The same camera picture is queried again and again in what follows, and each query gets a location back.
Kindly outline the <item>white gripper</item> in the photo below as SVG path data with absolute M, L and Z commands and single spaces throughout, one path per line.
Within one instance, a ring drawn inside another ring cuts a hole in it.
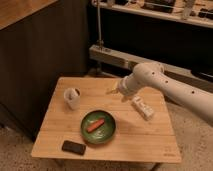
M 132 75 L 125 76 L 118 83 L 115 82 L 106 90 L 107 94 L 117 94 L 118 92 L 123 95 L 123 101 L 133 98 L 133 96 L 137 93 L 137 86 Z

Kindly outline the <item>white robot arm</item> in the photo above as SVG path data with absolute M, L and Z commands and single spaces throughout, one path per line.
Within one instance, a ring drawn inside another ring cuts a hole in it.
M 124 98 L 131 98 L 143 87 L 161 91 L 213 127 L 213 93 L 166 76 L 164 67 L 159 62 L 135 65 L 130 75 L 117 81 L 107 92 L 121 93 Z

